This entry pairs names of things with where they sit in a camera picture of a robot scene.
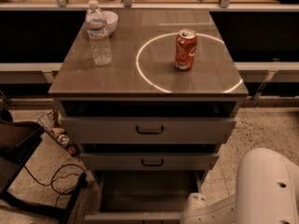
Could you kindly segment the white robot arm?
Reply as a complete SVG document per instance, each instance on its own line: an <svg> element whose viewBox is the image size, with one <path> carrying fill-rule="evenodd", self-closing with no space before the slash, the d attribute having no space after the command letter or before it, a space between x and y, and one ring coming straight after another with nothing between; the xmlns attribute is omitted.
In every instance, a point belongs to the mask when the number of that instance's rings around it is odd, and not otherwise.
<svg viewBox="0 0 299 224"><path fill-rule="evenodd" d="M298 199L299 166L256 148L239 163L235 194L212 205L190 194L180 224L299 224Z"/></svg>

